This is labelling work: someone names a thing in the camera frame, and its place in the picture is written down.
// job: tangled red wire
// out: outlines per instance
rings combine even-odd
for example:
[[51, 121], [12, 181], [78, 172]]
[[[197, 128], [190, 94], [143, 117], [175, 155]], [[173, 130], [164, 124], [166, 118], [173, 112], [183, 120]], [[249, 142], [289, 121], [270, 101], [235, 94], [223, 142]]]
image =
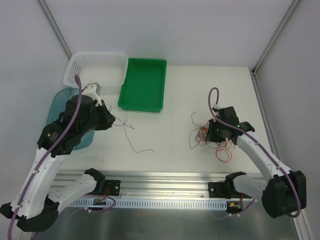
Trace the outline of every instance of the tangled red wire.
[[[107, 195], [108, 195], [108, 192], [109, 192], [109, 187], [106, 186], [106, 187], [104, 188], [104, 194], [103, 194], [103, 196], [107, 196]], [[103, 198], [99, 198], [98, 200], [99, 200], [99, 201], [103, 201], [103, 200], [105, 200], [105, 199], [106, 199], [106, 198], [103, 197]]]
[[[209, 122], [207, 122], [204, 126], [201, 126], [199, 128], [199, 131], [196, 134], [196, 141], [197, 142], [207, 142], [206, 137], [209, 131]], [[232, 159], [232, 152], [230, 151], [231, 148], [236, 148], [235, 144], [231, 140], [227, 140], [223, 143], [217, 143], [217, 148], [215, 150], [215, 156], [217, 159], [219, 159], [221, 162], [227, 164]]]

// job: metal frame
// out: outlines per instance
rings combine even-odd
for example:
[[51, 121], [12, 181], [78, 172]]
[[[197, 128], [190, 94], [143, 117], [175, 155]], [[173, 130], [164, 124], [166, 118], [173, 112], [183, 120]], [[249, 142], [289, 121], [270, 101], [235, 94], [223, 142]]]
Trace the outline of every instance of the metal frame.
[[278, 37], [284, 30], [285, 26], [287, 25], [288, 20], [296, 10], [298, 4], [301, 2], [301, 0], [293, 0], [287, 11], [285, 12], [284, 16], [282, 17], [279, 25], [276, 27], [272, 37], [270, 38], [269, 42], [267, 43], [265, 49], [262, 52], [262, 55], [260, 56], [257, 64], [253, 68], [253, 75], [255, 76], [258, 70], [261, 67], [261, 64], [264, 62], [266, 57], [268, 56], [270, 50], [273, 48], [274, 44], [276, 43]]
[[267, 111], [266, 111], [266, 105], [265, 105], [265, 102], [264, 102], [264, 100], [262, 98], [261, 91], [260, 91], [257, 79], [256, 79], [255, 75], [253, 74], [253, 72], [251, 72], [250, 75], [251, 75], [251, 80], [252, 80], [255, 96], [256, 96], [256, 99], [258, 101], [258, 105], [259, 105], [260, 112], [261, 112], [261, 115], [262, 115], [262, 120], [263, 120], [264, 128], [265, 128], [265, 131], [266, 131], [266, 136], [268, 138], [268, 142], [269, 142], [269, 145], [270, 145], [270, 148], [271, 148], [271, 152], [277, 158], [279, 158], [277, 147], [276, 147], [276, 143], [275, 143], [275, 139], [274, 139], [274, 135], [272, 133], [272, 130], [271, 130], [271, 127], [270, 127], [270, 123], [269, 123], [269, 119], [268, 119], [268, 115], [267, 115]]
[[[223, 200], [181, 200], [181, 199], [146, 199], [146, 198], [119, 198], [115, 199], [113, 208], [121, 209], [180, 209], [180, 210], [214, 210], [225, 211], [227, 210], [227, 201]], [[101, 199], [99, 204], [97, 197], [81, 197], [69, 205], [74, 208], [101, 208], [110, 207], [113, 201], [110, 199]]]
[[[84, 171], [60, 170], [50, 192], [55, 192], [79, 178]], [[120, 180], [120, 198], [209, 200], [208, 183], [222, 182], [228, 173], [175, 173], [101, 171], [108, 180]], [[251, 177], [264, 181], [261, 174]]]
[[70, 60], [72, 57], [72, 53], [68, 47], [68, 44], [64, 38], [64, 36], [62, 35], [58, 24], [56, 23], [56, 20], [54, 18], [54, 16], [52, 15], [50, 8], [48, 7], [46, 0], [36, 0], [39, 3], [39, 6], [43, 12], [43, 14], [45, 15], [46, 19], [48, 20], [55, 36], [57, 37], [57, 39], [59, 40], [61, 47], [64, 50], [64, 53], [66, 55], [66, 57]]
[[315, 240], [304, 210], [301, 211], [300, 217], [293, 219], [293, 222], [299, 239]]

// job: white table surface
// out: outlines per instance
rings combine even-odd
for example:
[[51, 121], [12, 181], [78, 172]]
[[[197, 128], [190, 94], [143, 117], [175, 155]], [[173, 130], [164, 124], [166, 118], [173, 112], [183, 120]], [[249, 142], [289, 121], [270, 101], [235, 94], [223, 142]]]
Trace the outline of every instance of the white table surface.
[[[113, 126], [96, 131], [93, 142], [87, 148], [75, 150], [67, 156], [63, 170], [95, 168], [108, 171], [135, 172], [184, 172], [184, 173], [233, 173], [244, 171], [259, 173], [252, 161], [236, 148], [229, 163], [219, 161], [215, 150], [207, 146], [190, 149], [190, 133], [194, 121], [204, 125], [211, 114], [208, 108], [210, 88], [220, 90], [219, 105], [234, 106], [241, 122], [249, 122], [260, 139], [269, 148], [268, 139], [259, 110], [256, 94], [248, 68], [211, 66], [167, 66], [163, 109], [160, 113], [128, 112], [118, 107], [118, 95], [101, 96], [105, 104], [112, 106], [111, 113], [120, 119], [128, 119], [135, 129], [127, 128], [127, 134], [136, 151], [126, 138], [123, 127]], [[194, 137], [191, 143], [196, 144]]]

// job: green tray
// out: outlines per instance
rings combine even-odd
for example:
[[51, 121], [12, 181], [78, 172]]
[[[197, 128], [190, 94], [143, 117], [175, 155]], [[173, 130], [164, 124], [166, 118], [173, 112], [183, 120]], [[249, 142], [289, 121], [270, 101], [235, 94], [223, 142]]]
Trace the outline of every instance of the green tray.
[[129, 58], [118, 106], [127, 111], [159, 113], [164, 104], [167, 61]]

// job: black bracket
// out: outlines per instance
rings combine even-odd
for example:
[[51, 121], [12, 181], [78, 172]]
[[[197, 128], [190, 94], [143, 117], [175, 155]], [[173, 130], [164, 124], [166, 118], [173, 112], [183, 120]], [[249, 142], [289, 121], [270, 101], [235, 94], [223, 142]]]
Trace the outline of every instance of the black bracket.
[[[300, 200], [301, 209], [307, 206], [307, 180], [301, 171], [291, 171], [289, 178], [292, 180], [294, 188]], [[291, 186], [285, 176], [275, 175], [269, 180], [263, 191], [262, 205], [265, 211], [272, 218], [297, 211], [297, 202]]]
[[[0, 208], [0, 213], [7, 219], [11, 219], [13, 217], [13, 211], [10, 204], [10, 202], [3, 204]], [[18, 219], [16, 225], [24, 232], [46, 231], [54, 224], [54, 222], [58, 218], [58, 206], [58, 202], [53, 202], [47, 196], [44, 201], [43, 210], [40, 214], [28, 219], [24, 215], [22, 215], [21, 217], [16, 216], [15, 219]]]
[[105, 180], [107, 196], [119, 196], [120, 186], [121, 186], [120, 180]]
[[[238, 171], [232, 174], [229, 174], [225, 177], [224, 181], [218, 182], [209, 182], [208, 183], [208, 192], [210, 198], [224, 198], [224, 199], [239, 199], [241, 198], [241, 192], [237, 192], [234, 186], [233, 180], [241, 175], [245, 175], [243, 171]], [[243, 198], [251, 198], [248, 195], [244, 195]]]
[[84, 174], [88, 174], [96, 180], [96, 187], [91, 194], [103, 196], [107, 191], [107, 196], [119, 196], [121, 186], [120, 180], [107, 180], [102, 172], [94, 168], [86, 170]]

